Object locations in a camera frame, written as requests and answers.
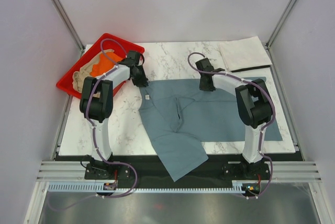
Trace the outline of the grey-blue t-shirt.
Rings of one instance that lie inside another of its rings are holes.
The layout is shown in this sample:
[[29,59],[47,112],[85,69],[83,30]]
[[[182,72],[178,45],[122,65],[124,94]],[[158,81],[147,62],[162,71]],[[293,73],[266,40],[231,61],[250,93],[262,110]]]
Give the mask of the grey-blue t-shirt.
[[[204,142],[245,140],[236,97],[224,90],[204,92],[200,81],[162,80],[140,89],[142,124],[173,181],[197,168],[208,156]],[[272,127],[264,140],[279,140]]]

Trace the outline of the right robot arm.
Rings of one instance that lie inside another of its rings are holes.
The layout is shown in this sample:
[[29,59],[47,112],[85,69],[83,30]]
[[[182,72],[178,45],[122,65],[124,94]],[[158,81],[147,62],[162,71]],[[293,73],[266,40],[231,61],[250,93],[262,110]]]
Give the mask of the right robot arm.
[[238,163],[226,162],[223,171],[228,180],[269,180],[272,168],[263,153],[267,127],[274,122],[275,107],[265,81],[254,81],[215,69],[206,57],[196,62],[202,91],[224,90],[236,97],[238,115],[245,125],[244,148]]

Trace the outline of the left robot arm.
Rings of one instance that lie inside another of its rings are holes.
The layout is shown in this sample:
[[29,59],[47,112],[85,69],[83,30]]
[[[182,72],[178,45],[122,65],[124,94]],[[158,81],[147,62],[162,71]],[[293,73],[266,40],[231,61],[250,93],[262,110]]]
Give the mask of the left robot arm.
[[113,111],[114,88],[131,80],[136,87],[148,86],[144,68],[144,56],[138,51],[129,51],[124,59],[98,77],[87,77],[83,83],[80,111],[92,130],[92,154],[85,167],[86,180],[117,178],[122,166],[113,161],[109,143],[108,121]]

